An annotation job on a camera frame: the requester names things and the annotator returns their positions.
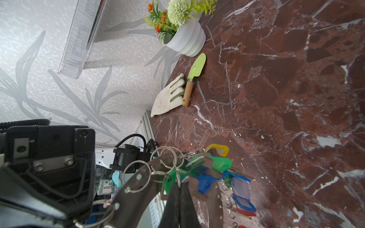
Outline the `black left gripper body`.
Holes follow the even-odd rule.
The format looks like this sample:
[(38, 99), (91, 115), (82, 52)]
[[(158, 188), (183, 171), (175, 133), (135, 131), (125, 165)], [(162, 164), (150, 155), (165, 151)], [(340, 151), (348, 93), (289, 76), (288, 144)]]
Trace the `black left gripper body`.
[(90, 217), (95, 131), (13, 126), (1, 131), (1, 227), (73, 228)]

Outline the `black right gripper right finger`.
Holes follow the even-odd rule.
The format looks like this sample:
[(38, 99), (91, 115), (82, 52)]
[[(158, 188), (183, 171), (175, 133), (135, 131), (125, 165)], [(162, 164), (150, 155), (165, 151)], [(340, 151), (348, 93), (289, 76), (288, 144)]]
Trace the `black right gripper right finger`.
[(180, 227), (201, 228), (188, 184), (185, 182), (180, 185)]

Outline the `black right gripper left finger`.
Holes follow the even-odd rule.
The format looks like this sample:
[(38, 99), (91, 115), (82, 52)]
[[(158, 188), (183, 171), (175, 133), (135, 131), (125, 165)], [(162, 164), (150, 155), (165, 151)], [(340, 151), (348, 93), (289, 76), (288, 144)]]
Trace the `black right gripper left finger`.
[(159, 228), (179, 228), (180, 226), (180, 188), (172, 185), (168, 200), (161, 218)]

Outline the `key with blue tag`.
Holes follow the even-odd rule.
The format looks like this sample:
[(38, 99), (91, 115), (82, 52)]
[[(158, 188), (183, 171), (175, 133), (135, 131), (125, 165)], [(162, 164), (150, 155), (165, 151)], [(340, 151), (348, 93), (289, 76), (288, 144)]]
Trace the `key with blue tag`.
[(182, 182), (186, 183), (190, 194), (203, 201), (207, 201), (207, 193), (213, 186), (215, 181), (223, 179), (223, 173), (211, 175), (204, 172), (192, 172), (183, 178)]

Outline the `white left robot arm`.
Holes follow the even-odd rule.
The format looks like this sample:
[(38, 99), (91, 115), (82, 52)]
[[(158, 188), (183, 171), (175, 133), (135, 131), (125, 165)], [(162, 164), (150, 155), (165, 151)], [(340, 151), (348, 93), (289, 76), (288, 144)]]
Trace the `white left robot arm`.
[(1, 123), (1, 227), (71, 228), (87, 220), (97, 169), (136, 172), (154, 146), (121, 141), (95, 154), (95, 131), (85, 125), (51, 125), (48, 119)]

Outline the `green garden trowel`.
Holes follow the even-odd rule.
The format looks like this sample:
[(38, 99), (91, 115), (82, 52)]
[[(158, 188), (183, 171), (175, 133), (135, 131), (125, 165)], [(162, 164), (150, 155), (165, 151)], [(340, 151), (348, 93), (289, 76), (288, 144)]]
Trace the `green garden trowel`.
[(198, 58), (194, 61), (189, 75), (188, 75), (188, 81), (186, 83), (185, 92), (183, 96), (182, 106), (187, 107), (190, 102), (193, 86), (194, 86), (194, 79), (198, 78), (201, 75), (201, 72), (204, 68), (206, 62), (206, 54), (201, 53)]

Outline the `potted artificial flower plant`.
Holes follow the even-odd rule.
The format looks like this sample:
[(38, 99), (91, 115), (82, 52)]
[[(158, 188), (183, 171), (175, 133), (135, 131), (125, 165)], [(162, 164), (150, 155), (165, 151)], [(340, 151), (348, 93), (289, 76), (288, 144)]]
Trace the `potted artificial flower plant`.
[(210, 1), (169, 1), (167, 9), (159, 9), (159, 1), (147, 6), (149, 15), (145, 23), (158, 35), (161, 44), (188, 57), (195, 57), (203, 48), (206, 35), (198, 16), (211, 15), (216, 9), (215, 0)]

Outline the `clear plastic wall shelf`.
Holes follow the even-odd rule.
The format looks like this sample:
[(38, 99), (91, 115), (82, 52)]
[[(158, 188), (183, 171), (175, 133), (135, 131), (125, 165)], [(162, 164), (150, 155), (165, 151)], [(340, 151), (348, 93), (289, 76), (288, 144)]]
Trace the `clear plastic wall shelf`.
[(93, 43), (105, 1), (79, 0), (69, 30), (58, 73), (78, 79)]

